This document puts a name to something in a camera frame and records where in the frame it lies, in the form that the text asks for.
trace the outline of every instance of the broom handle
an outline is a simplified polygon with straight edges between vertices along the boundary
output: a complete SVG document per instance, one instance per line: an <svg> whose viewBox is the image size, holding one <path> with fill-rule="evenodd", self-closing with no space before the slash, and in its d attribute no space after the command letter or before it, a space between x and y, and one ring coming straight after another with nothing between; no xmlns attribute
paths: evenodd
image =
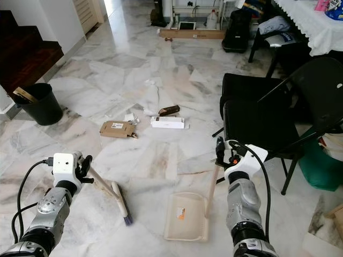
<svg viewBox="0 0 343 257"><path fill-rule="evenodd" d="M116 199L119 199L119 195L117 195L114 191L113 188L107 185L107 183L100 177L100 175L92 168L90 167L90 170L88 171L92 177L95 178L97 182L99 182L111 195L113 195Z"/></svg>
<svg viewBox="0 0 343 257"><path fill-rule="evenodd" d="M217 183L217 177L218 177L219 169L220 169L220 167L218 165L216 165L213 176L212 176L210 192L208 195L208 202L207 202L207 207L206 207L206 212L205 212L205 218L208 218L208 216L210 214L210 209L211 209L211 205L212 205L212 201L213 201L214 188L215 188L215 185Z"/></svg>

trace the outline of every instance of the black cable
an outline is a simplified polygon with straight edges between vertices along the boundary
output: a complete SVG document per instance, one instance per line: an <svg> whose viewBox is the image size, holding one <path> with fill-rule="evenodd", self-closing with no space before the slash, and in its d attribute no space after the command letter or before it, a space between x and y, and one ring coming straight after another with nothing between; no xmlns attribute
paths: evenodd
<svg viewBox="0 0 343 257"><path fill-rule="evenodd" d="M243 147L245 150L251 152L252 155L257 159L259 165L262 168L264 178L266 180L266 186L267 186L267 211L266 211L265 236L266 236L267 242L269 243L269 218L270 218L270 205L271 205L271 190L270 190L269 177L268 177L266 168L264 167L264 164L261 161L261 159L258 157L258 155L253 150L251 150L249 147L247 147L246 145L239 143L236 140L230 140L229 145L231 145L232 147L234 147L234 145L238 145L240 147Z"/></svg>
<svg viewBox="0 0 343 257"><path fill-rule="evenodd" d="M193 10L192 10L192 14L194 13L195 10L195 18L197 17L197 7L199 7L199 5L194 6Z"/></svg>
<svg viewBox="0 0 343 257"><path fill-rule="evenodd" d="M25 177L23 178L23 180L22 180L22 182L21 182L21 185L20 185L20 188L19 188L19 191L18 191L18 196L17 196L17 212L18 212L19 226L20 226L19 239L22 238L22 236L23 236L23 234L24 234L23 217L22 217L21 211L20 211L20 210L21 210L21 208L20 208L20 196L21 196L21 192L23 191L23 187L24 187L25 181L27 180L28 175L31 173L31 171L32 171L36 166L38 166L39 164L42 164L42 163L46 163L46 160L37 162L37 163L35 163L35 164L33 164L33 165L31 166L31 168L26 172Z"/></svg>
<svg viewBox="0 0 343 257"><path fill-rule="evenodd" d="M34 206L36 206L38 203L35 202L29 206L24 207L23 209L21 209L19 212L17 212L12 219L12 233L13 233L13 237L14 237L14 243L16 244L18 242L18 235L16 232L16 218L18 217L19 213L22 213L24 210L30 209Z"/></svg>

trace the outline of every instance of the small brown box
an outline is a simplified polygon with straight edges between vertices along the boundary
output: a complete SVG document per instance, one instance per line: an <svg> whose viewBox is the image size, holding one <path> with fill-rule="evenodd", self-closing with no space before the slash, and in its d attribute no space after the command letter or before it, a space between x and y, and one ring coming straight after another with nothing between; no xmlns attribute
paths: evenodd
<svg viewBox="0 0 343 257"><path fill-rule="evenodd" d="M134 133L134 130L135 126L129 122L109 120L102 125L100 135L113 138L137 138L137 134Z"/></svg>
<svg viewBox="0 0 343 257"><path fill-rule="evenodd" d="M215 29L161 29L159 35L174 39L223 39L225 32Z"/></svg>

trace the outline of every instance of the dark wooden stair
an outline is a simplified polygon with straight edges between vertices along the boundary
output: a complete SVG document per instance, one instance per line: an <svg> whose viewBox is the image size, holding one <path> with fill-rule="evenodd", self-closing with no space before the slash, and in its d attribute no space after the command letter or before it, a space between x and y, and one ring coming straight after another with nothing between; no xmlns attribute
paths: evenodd
<svg viewBox="0 0 343 257"><path fill-rule="evenodd" d="M39 80L63 56L58 42L43 41L36 26L18 26L0 11L0 85L10 97Z"/></svg>

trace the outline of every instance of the table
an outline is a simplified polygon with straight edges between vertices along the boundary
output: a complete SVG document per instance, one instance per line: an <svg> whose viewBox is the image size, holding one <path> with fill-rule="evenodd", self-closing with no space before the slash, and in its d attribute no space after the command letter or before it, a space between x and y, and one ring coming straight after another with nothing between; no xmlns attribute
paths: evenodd
<svg viewBox="0 0 343 257"><path fill-rule="evenodd" d="M317 1L274 0L309 38L311 56L343 51L343 22L315 11Z"/></svg>

